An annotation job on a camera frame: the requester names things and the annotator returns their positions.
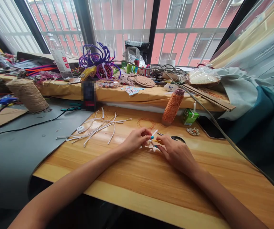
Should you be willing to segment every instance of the hand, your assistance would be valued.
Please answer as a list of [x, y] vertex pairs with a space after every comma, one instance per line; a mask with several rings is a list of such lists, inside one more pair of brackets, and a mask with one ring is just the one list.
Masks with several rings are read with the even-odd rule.
[[176, 169], [191, 178], [199, 169], [199, 164], [195, 161], [188, 146], [180, 141], [173, 140], [170, 136], [158, 136], [157, 140], [161, 140], [165, 148], [155, 145], [166, 157], [167, 161]]
[[147, 140], [150, 140], [151, 136], [151, 131], [144, 127], [133, 130], [120, 147], [127, 153], [132, 152], [138, 149], [142, 144], [145, 144]]

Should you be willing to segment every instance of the green juice box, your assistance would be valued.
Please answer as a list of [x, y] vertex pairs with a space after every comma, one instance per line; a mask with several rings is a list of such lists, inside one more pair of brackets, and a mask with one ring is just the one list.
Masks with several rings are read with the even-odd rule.
[[192, 123], [199, 117], [200, 115], [197, 112], [193, 112], [192, 109], [186, 109], [182, 114], [182, 123], [185, 126], [191, 126]]

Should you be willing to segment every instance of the plastic bag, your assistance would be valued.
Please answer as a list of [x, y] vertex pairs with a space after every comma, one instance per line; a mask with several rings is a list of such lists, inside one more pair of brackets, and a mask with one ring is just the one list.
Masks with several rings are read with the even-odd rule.
[[209, 65], [196, 68], [188, 73], [185, 83], [192, 87], [213, 87], [220, 83], [220, 76]]
[[134, 60], [137, 58], [139, 59], [139, 66], [145, 66], [146, 63], [144, 62], [142, 56], [140, 55], [140, 51], [136, 47], [128, 47], [124, 53], [122, 54], [124, 60], [134, 63]]

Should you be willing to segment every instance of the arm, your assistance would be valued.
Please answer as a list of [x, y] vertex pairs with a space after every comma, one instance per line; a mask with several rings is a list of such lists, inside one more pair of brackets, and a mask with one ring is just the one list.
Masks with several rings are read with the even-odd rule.
[[151, 138], [145, 128], [133, 130], [118, 147], [87, 162], [49, 186], [18, 214], [9, 229], [42, 229], [66, 205], [82, 194], [111, 164]]
[[167, 161], [193, 180], [223, 214], [232, 229], [268, 229], [209, 172], [199, 166], [186, 144], [169, 136], [159, 136], [165, 148], [156, 145]]

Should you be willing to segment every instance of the cardboard strip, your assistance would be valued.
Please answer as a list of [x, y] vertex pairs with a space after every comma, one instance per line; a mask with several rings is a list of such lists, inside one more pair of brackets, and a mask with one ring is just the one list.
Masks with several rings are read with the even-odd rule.
[[183, 87], [185, 87], [187, 90], [189, 90], [191, 92], [194, 92], [194, 93], [200, 95], [202, 98], [204, 98], [204, 99], [208, 100], [209, 102], [221, 107], [222, 109], [224, 109], [226, 111], [230, 112], [230, 111], [232, 111], [236, 108], [236, 106], [233, 106], [233, 105], [231, 105], [231, 104], [229, 104], [229, 103], [227, 103], [227, 102], [225, 102], [221, 99], [218, 99], [218, 98], [215, 98], [211, 95], [208, 95], [207, 93], [202, 92], [202, 91], [200, 91], [200, 90], [198, 90], [194, 87], [191, 87], [188, 84], [184, 84]]

